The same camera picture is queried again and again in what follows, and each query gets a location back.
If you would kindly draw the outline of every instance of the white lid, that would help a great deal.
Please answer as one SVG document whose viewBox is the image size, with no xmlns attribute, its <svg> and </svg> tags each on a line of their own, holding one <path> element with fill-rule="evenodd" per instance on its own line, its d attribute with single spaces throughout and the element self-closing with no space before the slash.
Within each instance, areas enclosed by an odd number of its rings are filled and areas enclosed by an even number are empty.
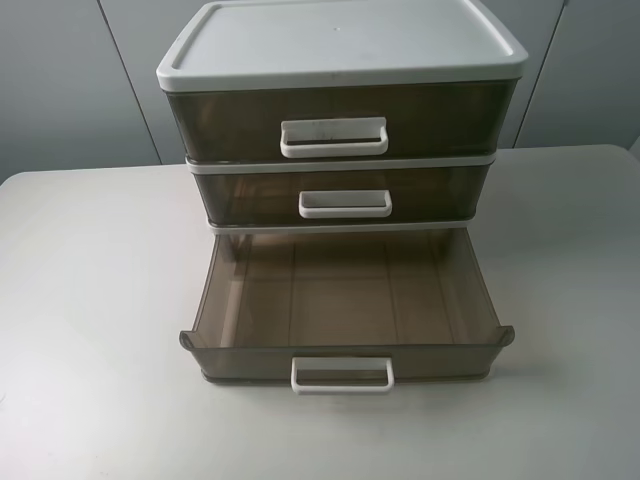
<svg viewBox="0 0 640 480">
<path fill-rule="evenodd" d="M 527 53 L 476 0 L 209 3 L 157 70 L 163 90 L 391 85 L 522 76 Z"/>
</svg>

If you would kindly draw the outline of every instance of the drawer handle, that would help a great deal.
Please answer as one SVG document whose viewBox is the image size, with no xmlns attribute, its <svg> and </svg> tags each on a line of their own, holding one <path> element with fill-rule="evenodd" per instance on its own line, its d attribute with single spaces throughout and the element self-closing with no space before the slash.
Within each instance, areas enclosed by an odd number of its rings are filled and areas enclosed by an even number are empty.
<svg viewBox="0 0 640 480">
<path fill-rule="evenodd" d="M 387 372 L 386 385 L 300 385 L 298 371 L 302 370 L 382 370 Z M 334 395 L 344 393 L 389 393 L 395 384 L 390 358 L 380 357 L 293 357 L 291 388 L 298 395 Z"/>
<path fill-rule="evenodd" d="M 380 218 L 391 215 L 389 190 L 329 190 L 300 192 L 303 218 Z"/>
<path fill-rule="evenodd" d="M 389 148 L 384 117 L 291 120 L 281 127 L 280 151 L 287 158 L 382 155 Z"/>
</svg>

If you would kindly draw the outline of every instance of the storage organizer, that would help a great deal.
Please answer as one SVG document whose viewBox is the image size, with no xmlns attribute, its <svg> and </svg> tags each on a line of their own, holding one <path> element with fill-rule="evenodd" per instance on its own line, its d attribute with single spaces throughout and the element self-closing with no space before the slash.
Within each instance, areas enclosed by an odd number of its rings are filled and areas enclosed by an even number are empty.
<svg viewBox="0 0 640 480">
<path fill-rule="evenodd" d="M 205 5 L 157 70 L 217 234 L 215 382 L 382 393 L 483 378 L 500 326 L 464 227 L 527 54 L 476 0 Z"/>
</svg>

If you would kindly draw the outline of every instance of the white table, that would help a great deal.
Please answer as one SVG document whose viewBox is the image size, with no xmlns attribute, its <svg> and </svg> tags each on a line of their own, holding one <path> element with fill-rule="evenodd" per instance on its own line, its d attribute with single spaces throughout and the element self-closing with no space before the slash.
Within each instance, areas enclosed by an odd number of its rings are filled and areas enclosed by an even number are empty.
<svg viewBox="0 0 640 480">
<path fill-rule="evenodd" d="M 0 478 L 580 479 L 640 472 L 640 165 L 500 152 L 471 234 L 489 381 L 382 397 L 217 387 L 178 344 L 213 238 L 186 168 L 0 188 Z"/>
</svg>

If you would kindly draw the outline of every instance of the gray wall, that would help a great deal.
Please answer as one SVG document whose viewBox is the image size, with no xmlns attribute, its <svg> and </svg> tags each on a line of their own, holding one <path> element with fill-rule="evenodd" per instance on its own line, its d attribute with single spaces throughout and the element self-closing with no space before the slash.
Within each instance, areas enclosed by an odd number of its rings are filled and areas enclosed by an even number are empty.
<svg viewBox="0 0 640 480">
<path fill-rule="evenodd" d="M 156 68 L 182 28 L 208 1 L 100 0 L 100 3 L 162 163 L 184 162 L 184 146 L 167 99 L 158 85 Z"/>
<path fill-rule="evenodd" d="M 640 0 L 570 0 L 518 147 L 612 143 L 640 136 Z"/>
<path fill-rule="evenodd" d="M 0 69 L 0 183 L 159 163 L 95 0 L 0 2 Z"/>
<path fill-rule="evenodd" d="M 513 148 L 549 48 L 563 0 L 482 0 L 529 53 L 525 74 L 513 93 L 498 146 Z"/>
</svg>

